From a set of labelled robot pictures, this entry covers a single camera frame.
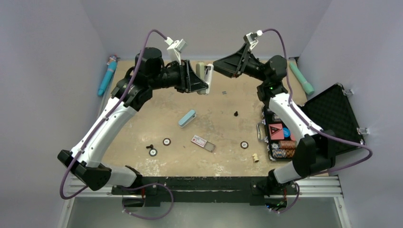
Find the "green stapler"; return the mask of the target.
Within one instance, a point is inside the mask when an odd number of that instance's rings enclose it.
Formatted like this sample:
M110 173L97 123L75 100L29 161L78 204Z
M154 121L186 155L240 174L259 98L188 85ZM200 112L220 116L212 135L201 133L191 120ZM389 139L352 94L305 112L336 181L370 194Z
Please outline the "green stapler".
M208 95L210 93L213 70L213 64L205 64L204 62L196 64L196 75L208 85L206 89L197 91L197 94Z

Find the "blue stapler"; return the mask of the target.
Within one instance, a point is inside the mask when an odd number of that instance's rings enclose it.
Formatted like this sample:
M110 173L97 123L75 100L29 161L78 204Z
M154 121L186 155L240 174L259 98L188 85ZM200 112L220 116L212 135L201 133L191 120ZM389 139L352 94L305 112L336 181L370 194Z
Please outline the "blue stapler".
M178 125L181 128L184 128L187 124L189 124L196 117L196 111L191 109L187 112L179 121Z

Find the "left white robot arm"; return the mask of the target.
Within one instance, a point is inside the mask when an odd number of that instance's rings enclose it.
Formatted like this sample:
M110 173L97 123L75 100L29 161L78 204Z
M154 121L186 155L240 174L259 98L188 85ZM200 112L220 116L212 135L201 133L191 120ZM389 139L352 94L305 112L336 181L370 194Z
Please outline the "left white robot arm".
M213 66L205 66L198 75L189 60L165 64L159 49L147 47L135 57L135 65L118 81L104 111L84 138L71 150L62 150L58 160L91 190L105 185L123 186L129 194L142 187L141 174L130 166L102 164L103 156L123 126L153 97L153 90L173 87L180 93L206 95Z

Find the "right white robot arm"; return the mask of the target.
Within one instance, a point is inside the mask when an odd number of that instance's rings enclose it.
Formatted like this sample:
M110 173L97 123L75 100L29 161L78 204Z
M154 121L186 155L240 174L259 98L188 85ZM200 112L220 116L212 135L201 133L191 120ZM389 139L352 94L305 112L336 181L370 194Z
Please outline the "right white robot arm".
M293 133L297 148L286 165L269 171L261 188L279 193L285 185L312 174L318 174L336 163L336 153L322 128L311 121L292 100L291 88L285 88L282 79L288 76L285 57L275 55L266 63L260 62L244 44L237 52L213 62L214 70L229 78L246 74L262 81L257 86L260 101L277 114Z

